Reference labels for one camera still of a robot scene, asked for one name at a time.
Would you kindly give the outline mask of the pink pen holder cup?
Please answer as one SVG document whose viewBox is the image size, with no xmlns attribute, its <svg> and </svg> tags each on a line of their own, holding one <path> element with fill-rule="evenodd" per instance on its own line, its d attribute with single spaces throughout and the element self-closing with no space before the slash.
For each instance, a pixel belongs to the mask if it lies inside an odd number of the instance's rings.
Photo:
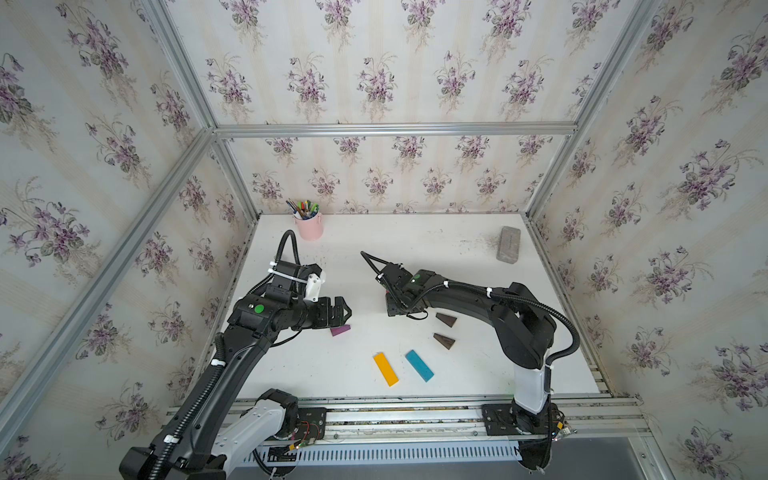
<svg viewBox="0 0 768 480">
<path fill-rule="evenodd" d="M 305 241 L 319 240 L 324 232 L 323 215 L 316 213 L 311 218 L 295 218 L 298 235 Z"/>
</svg>

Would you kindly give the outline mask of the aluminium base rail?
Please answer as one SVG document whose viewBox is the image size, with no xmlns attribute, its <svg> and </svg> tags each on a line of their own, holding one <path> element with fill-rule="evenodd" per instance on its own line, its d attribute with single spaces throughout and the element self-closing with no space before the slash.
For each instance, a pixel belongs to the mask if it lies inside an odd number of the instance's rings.
<svg viewBox="0 0 768 480">
<path fill-rule="evenodd" d="M 655 467 L 657 445 L 637 400 L 608 394 L 557 395 L 542 425 L 526 431 L 513 402 L 501 396 L 387 402 L 305 400 L 297 432 L 253 447 L 233 444 L 230 468 L 519 461 L 562 441 L 617 439 L 643 472 Z"/>
</svg>

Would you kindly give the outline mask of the grey board eraser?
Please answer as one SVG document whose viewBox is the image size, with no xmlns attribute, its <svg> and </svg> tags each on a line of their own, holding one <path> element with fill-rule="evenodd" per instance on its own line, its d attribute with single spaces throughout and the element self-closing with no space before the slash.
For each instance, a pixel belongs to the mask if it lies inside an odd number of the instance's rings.
<svg viewBox="0 0 768 480">
<path fill-rule="evenodd" d="M 504 226 L 499 235 L 496 259 L 498 261 L 515 264 L 519 259 L 521 244 L 521 231 L 518 228 Z"/>
</svg>

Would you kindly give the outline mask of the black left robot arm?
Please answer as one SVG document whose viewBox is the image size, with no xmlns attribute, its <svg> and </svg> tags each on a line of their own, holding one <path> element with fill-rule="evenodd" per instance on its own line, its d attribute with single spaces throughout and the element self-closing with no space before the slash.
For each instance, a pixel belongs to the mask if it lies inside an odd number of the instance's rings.
<svg viewBox="0 0 768 480">
<path fill-rule="evenodd" d="M 227 328 L 214 338 L 215 353 L 183 405 L 147 447 L 122 459 L 124 479 L 224 479 L 236 453 L 215 453 L 223 422 L 245 381 L 284 330 L 341 327 L 352 309 L 341 296 L 306 301 L 295 295 L 238 300 Z"/>
</svg>

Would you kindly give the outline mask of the yellow rectangular block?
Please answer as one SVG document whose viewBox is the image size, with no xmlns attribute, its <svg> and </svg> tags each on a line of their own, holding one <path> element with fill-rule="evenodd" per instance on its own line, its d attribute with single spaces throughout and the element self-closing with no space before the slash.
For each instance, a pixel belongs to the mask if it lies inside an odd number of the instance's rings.
<svg viewBox="0 0 768 480">
<path fill-rule="evenodd" d="M 399 377 L 383 352 L 375 354 L 373 360 L 389 387 L 399 382 Z"/>
</svg>

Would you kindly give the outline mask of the coloured pens in cup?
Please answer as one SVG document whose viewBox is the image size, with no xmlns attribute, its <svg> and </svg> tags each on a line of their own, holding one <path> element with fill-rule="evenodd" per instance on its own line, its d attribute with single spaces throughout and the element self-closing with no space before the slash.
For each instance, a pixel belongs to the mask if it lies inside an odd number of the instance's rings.
<svg viewBox="0 0 768 480">
<path fill-rule="evenodd" d="M 295 202 L 286 200 L 285 203 L 291 209 L 292 215 L 298 220 L 310 220 L 320 214 L 319 205 L 311 201 Z"/>
</svg>

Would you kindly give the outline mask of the blue rectangular block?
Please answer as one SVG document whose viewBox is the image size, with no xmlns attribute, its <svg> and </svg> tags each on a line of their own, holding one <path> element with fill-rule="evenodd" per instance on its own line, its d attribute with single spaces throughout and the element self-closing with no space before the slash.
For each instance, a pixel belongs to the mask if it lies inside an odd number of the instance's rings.
<svg viewBox="0 0 768 480">
<path fill-rule="evenodd" d="M 434 377 L 434 372 L 415 350 L 408 351 L 405 359 L 424 382 L 429 382 Z"/>
</svg>

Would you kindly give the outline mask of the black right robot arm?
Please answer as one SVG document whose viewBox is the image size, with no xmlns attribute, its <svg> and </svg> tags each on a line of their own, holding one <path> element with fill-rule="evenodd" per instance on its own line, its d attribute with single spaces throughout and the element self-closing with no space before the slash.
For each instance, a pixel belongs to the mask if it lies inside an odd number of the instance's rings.
<svg viewBox="0 0 768 480">
<path fill-rule="evenodd" d="M 527 287 L 520 283 L 507 288 L 481 287 L 430 270 L 412 274 L 400 264 L 367 252 L 361 256 L 385 289 L 389 316 L 422 319 L 428 310 L 442 309 L 490 325 L 502 352 L 514 365 L 515 404 L 530 414 L 544 409 L 550 397 L 546 358 L 554 344 L 556 324 Z"/>
</svg>

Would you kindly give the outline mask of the brown triangular wedge block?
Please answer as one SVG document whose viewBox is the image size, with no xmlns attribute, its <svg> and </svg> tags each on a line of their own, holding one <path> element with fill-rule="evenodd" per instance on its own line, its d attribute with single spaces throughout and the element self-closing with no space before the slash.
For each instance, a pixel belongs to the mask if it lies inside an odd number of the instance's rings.
<svg viewBox="0 0 768 480">
<path fill-rule="evenodd" d="M 457 322 L 457 318 L 455 316 L 445 313 L 437 312 L 435 317 L 449 328 L 453 328 Z"/>
</svg>

